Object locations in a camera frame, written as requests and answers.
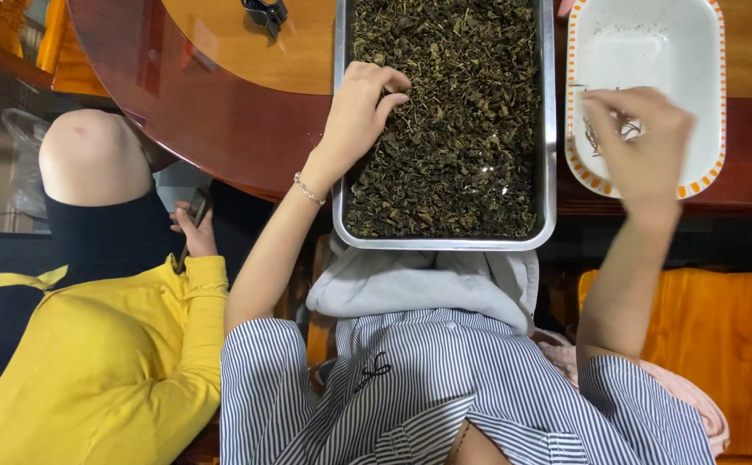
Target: metal tray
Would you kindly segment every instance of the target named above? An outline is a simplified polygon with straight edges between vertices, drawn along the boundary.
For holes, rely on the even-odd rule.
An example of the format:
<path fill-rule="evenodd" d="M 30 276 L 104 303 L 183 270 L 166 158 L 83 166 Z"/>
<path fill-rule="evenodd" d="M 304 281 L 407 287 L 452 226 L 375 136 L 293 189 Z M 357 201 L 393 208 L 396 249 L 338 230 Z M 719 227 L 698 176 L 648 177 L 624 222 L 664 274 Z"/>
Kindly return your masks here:
<path fill-rule="evenodd" d="M 336 37 L 334 43 L 334 89 L 352 58 L 354 3 L 356 0 L 337 0 Z M 557 119 L 554 75 L 554 16 L 551 0 L 532 0 L 536 38 L 536 62 L 540 65 L 542 124 L 536 131 L 535 185 L 537 220 L 531 235 L 525 239 L 506 238 L 362 238 L 345 227 L 349 186 L 343 177 L 333 186 L 333 227 L 339 237 L 351 247 L 390 250 L 473 250 L 526 251 L 545 243 L 554 232 L 557 220 Z"/>

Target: wooden chair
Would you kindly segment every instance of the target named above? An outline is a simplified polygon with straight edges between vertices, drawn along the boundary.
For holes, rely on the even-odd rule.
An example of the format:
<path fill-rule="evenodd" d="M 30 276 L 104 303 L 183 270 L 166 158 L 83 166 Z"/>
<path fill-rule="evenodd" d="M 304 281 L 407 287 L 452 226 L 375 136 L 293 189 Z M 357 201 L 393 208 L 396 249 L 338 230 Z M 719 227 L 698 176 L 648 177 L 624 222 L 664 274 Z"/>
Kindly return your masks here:
<path fill-rule="evenodd" d="M 579 277 L 575 311 L 596 276 Z M 719 462 L 752 464 L 752 273 L 663 271 L 641 357 L 687 378 L 721 408 L 730 444 Z"/>
<path fill-rule="evenodd" d="M 30 0 L 0 0 L 0 69 L 39 89 L 108 97 L 78 44 L 66 0 L 51 0 L 36 63 L 24 59 L 20 30 Z"/>

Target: black clip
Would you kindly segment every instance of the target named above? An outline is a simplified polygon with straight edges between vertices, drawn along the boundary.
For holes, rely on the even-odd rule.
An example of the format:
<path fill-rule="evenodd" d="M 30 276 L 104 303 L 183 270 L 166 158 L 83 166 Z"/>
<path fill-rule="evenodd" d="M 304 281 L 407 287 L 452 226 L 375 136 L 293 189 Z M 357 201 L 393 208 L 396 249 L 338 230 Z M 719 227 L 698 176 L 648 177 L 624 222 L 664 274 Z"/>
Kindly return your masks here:
<path fill-rule="evenodd" d="M 241 5 L 255 24 L 266 27 L 270 36 L 273 36 L 274 40 L 278 39 L 281 25 L 287 21 L 287 7 L 283 0 L 276 0 L 272 5 L 264 0 L 241 0 Z"/>

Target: yellow sweater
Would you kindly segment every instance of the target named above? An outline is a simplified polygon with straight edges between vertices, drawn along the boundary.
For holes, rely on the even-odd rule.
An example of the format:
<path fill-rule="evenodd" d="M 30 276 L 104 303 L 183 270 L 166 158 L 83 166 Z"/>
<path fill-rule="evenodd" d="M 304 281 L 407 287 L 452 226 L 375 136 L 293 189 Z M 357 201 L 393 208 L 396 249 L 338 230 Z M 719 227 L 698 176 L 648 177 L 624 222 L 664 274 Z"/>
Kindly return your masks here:
<path fill-rule="evenodd" d="M 201 431 L 220 401 L 226 271 L 173 262 L 45 292 L 0 377 L 0 464 L 167 465 Z"/>

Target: wooden table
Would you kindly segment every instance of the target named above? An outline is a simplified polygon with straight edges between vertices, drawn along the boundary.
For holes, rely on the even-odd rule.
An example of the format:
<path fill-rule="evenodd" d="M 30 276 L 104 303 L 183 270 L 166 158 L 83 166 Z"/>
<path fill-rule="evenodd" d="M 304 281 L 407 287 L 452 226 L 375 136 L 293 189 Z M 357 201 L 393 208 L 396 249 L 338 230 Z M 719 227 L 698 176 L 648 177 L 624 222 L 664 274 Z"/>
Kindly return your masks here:
<path fill-rule="evenodd" d="M 752 216 L 752 0 L 720 3 L 728 37 L 727 165 L 685 208 Z M 289 0 L 277 42 L 248 21 L 237 0 L 69 5 L 92 67 L 144 132 L 252 194 L 278 198 L 287 191 L 329 111 L 336 0 Z M 562 93 L 564 21 L 556 22 L 556 58 Z M 559 213 L 622 213 L 618 201 L 577 182 L 562 152 L 557 178 Z"/>

